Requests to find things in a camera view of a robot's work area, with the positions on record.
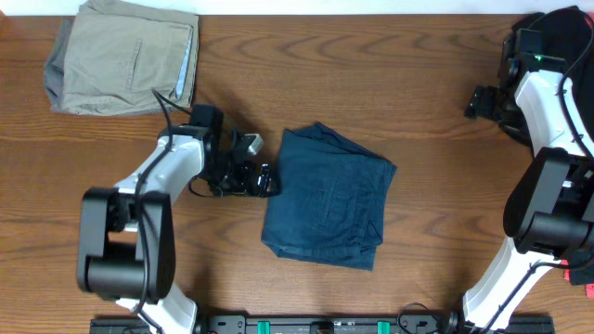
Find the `navy blue shorts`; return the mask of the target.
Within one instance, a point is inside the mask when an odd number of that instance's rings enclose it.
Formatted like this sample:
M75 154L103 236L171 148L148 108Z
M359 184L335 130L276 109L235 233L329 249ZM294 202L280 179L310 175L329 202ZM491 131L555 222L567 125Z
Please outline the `navy blue shorts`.
M396 171L320 122L285 131L262 242L279 258L372 270Z

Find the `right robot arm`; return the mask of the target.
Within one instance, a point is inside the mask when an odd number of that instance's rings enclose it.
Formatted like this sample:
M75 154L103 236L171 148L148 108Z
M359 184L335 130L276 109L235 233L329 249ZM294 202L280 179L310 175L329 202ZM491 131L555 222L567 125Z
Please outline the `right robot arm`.
M576 109L571 68L545 54L542 32L519 29L504 40L498 85L476 87L464 112L495 122L534 157L506 202L501 248L462 297L460 333L504 332L549 270L593 264L569 262L593 246L593 141Z

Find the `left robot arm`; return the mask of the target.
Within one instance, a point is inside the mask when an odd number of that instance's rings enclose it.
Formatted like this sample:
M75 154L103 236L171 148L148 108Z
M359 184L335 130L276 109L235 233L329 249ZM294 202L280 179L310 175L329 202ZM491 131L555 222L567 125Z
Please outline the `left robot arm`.
M198 304L174 282L172 208L193 181L206 181L217 198L279 192L273 167L253 161L263 138L232 128L230 146L222 148L224 120L215 106L193 106L186 123L166 124L153 152L128 177L84 193L77 284L140 318L124 332L200 331Z

